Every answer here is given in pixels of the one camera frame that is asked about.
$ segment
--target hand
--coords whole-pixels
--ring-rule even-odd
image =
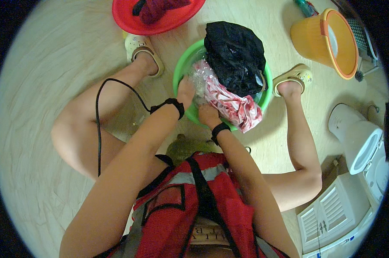
[[[192,104],[193,97],[195,96],[195,86],[192,81],[189,80],[189,77],[185,75],[179,83],[179,88],[177,89],[177,101],[183,103],[185,111]]]
[[[222,121],[219,118],[219,112],[210,104],[204,104],[199,107],[199,121],[213,130]]]

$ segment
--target cabinet door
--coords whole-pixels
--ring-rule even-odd
[[[322,217],[320,220],[323,230],[326,231],[322,238],[336,235],[337,231],[342,230],[353,220],[350,212],[351,207],[348,207],[349,203],[342,191],[339,184],[333,183],[328,192],[319,198],[320,218]]]
[[[319,214],[319,202],[315,201],[298,215],[302,244],[304,251],[311,249],[311,245],[318,247],[318,237],[326,232],[321,230],[321,219]]]

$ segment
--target gray basket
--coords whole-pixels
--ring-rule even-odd
[[[368,41],[366,39],[364,27],[357,22],[356,19],[349,18],[347,19],[349,26],[352,29],[353,35],[355,36],[355,41],[357,42],[358,49],[367,51],[370,49]]]

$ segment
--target tiled floor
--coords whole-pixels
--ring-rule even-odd
[[[313,0],[323,11],[329,0]],[[327,130],[332,108],[340,102],[360,109],[366,82],[343,80],[332,68],[301,57],[289,37],[290,25],[303,15],[290,0],[207,0],[187,23],[151,37],[166,72],[147,79],[139,88],[148,105],[172,96],[171,79],[180,55],[205,36],[208,22],[225,20],[251,28],[265,48],[277,76],[297,63],[309,65],[315,84],[302,100],[319,160],[342,153]],[[111,16],[111,2],[42,1],[32,12],[9,50],[0,77],[0,188],[16,228],[38,257],[57,257],[64,230],[93,183],[70,168],[53,149],[53,121],[74,96],[91,83],[126,65],[122,30]],[[110,131],[127,140],[144,116],[137,98],[111,122]],[[274,98],[264,120],[246,134],[234,132],[262,173],[292,171],[286,146],[284,100]],[[161,148],[165,151],[178,133],[207,138],[209,132],[182,119]],[[288,230],[302,251],[295,211],[283,214]]]

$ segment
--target black wrist band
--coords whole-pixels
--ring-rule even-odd
[[[183,103],[179,103],[177,101],[177,99],[171,99],[171,98],[168,98],[166,99],[163,103],[161,103],[160,105],[157,105],[157,106],[152,106],[150,108],[150,114],[153,114],[156,110],[158,110],[159,108],[161,108],[162,106],[166,105],[166,104],[173,104],[177,110],[179,111],[179,120],[183,117],[183,115],[185,114],[185,107],[183,106]]]
[[[230,127],[225,123],[221,123],[221,124],[217,125],[215,128],[213,128],[212,141],[214,141],[217,146],[219,146],[218,139],[217,139],[218,134],[220,133],[220,131],[223,131],[226,129],[230,131]]]

